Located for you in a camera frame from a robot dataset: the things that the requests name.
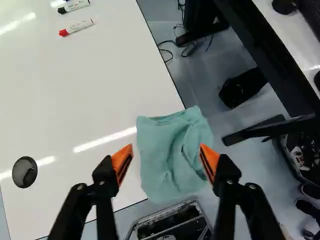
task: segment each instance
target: shoe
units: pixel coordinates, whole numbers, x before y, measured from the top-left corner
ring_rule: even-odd
[[[320,199],[320,188],[309,184],[301,184],[298,188],[303,195],[313,199]]]
[[[313,218],[316,218],[316,216],[318,216],[318,214],[320,213],[320,209],[314,206],[311,202],[308,202],[307,200],[304,200],[302,198],[296,199],[294,201],[294,205],[297,209],[304,212],[305,214],[312,216]]]
[[[315,235],[312,232],[306,229],[303,229],[302,236],[304,237],[305,240],[313,240]]]

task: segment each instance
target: round black object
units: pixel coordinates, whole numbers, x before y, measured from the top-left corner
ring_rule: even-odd
[[[320,71],[316,73],[313,80],[316,88],[320,91]]]
[[[282,15],[288,15],[297,10],[297,2],[295,0],[273,0],[273,9]]]
[[[30,187],[35,182],[37,175],[38,166],[32,157],[20,157],[13,165],[12,180],[21,189]]]

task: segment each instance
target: red marker cap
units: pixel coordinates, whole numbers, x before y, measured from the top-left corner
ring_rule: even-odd
[[[69,35],[69,33],[67,32],[66,29],[62,29],[59,31],[59,35],[62,37],[65,37],[65,36]]]

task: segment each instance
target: power cord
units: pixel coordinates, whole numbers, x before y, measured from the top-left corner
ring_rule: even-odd
[[[180,0],[177,0],[177,6],[178,6],[178,10],[181,11],[181,18],[182,18],[182,24],[181,23],[178,23],[177,25],[175,25],[173,28],[173,34],[175,35],[175,37],[177,37],[176,35],[176,29],[177,28],[185,28],[185,20],[184,20],[184,13],[185,13],[185,10],[184,10],[184,6],[185,6],[185,3],[180,3]],[[214,38],[214,35],[212,34],[211,35],[211,39],[210,39],[210,42],[206,48],[206,52],[208,51],[208,49],[210,48],[211,44],[212,44],[212,41],[213,41],[213,38]],[[206,41],[207,37],[205,37],[205,39],[202,41],[202,42],[198,42],[198,40],[196,39],[194,42],[191,42],[191,43],[188,43],[187,45],[184,45],[184,46],[177,46],[176,42],[173,41],[173,40],[165,40],[165,41],[162,41],[162,42],[159,42],[157,44],[157,46],[159,47],[160,45],[162,44],[165,44],[165,43],[172,43],[174,44],[176,47],[178,48],[184,48],[184,50],[181,52],[181,57],[183,58],[187,58],[187,57],[190,57],[192,56],[193,54],[196,53],[196,51],[203,45],[203,43]],[[167,49],[163,49],[163,48],[159,48],[159,51],[162,51],[162,52],[166,52],[166,53],[169,53],[170,54],[170,58],[165,60],[164,63],[168,63],[170,62],[173,58],[174,58],[174,54],[170,51],[170,50],[167,50]]]

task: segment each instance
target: metal frame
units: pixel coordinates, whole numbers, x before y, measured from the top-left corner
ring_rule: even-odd
[[[222,141],[224,145],[231,146],[250,138],[277,137],[290,133],[312,131],[318,128],[319,122],[319,118],[315,113],[294,117],[289,120],[279,114],[256,125],[224,136]]]

